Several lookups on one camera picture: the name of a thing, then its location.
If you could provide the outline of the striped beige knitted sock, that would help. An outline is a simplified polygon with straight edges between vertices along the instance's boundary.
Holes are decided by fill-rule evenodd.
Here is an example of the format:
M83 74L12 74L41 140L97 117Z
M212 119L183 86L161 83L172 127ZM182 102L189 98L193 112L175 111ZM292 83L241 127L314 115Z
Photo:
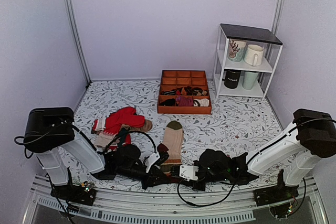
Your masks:
M168 175L171 168L181 165L181 149L184 139L182 125L178 121L171 121L165 128L162 144L167 147L168 159L160 165L163 173Z

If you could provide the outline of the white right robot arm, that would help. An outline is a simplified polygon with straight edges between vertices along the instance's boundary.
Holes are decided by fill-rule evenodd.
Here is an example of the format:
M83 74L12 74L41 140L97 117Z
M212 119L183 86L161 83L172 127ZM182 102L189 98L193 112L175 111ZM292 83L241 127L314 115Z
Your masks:
M204 190L208 182L222 180L247 185L273 165L295 155L295 163L280 174L280 183L271 190L271 196L282 201L320 159L335 155L335 120L331 115L298 109L293 117L278 136L252 152L229 157L208 148L193 165L173 166L171 176L175 182L197 190Z

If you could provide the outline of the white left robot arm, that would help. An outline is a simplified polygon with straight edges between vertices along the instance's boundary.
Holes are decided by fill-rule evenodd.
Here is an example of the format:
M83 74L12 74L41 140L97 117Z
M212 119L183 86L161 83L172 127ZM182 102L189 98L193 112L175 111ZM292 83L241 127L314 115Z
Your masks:
M167 151L159 152L155 146L150 156L140 161L139 148L125 142L126 136L132 133L126 129L104 147L97 148L73 120L73 110L68 107L33 109L23 138L24 148L36 154L52 183L58 186L58 192L67 200L77 197L78 188L70 182L71 172L60 156L61 150L74 157L97 180L113 180L121 175L141 181L143 189L170 182L159 168L168 157Z

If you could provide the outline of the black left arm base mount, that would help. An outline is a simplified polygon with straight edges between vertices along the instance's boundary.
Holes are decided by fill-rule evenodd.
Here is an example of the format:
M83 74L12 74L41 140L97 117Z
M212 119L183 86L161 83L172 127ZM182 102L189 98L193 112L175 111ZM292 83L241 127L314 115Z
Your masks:
M66 202L93 206L97 194L97 191L93 188L93 183L85 181L80 185L74 185L69 169L67 169L67 175L68 181L65 185L55 186L51 183L51 195Z

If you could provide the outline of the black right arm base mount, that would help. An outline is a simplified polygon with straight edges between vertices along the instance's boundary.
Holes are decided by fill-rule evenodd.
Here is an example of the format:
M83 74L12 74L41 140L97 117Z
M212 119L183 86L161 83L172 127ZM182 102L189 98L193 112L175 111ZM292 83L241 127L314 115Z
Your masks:
M282 169L278 174L277 185L256 189L253 191L254 200L257 206L264 206L284 200L289 200L299 195L299 186L286 186L283 175L284 170Z

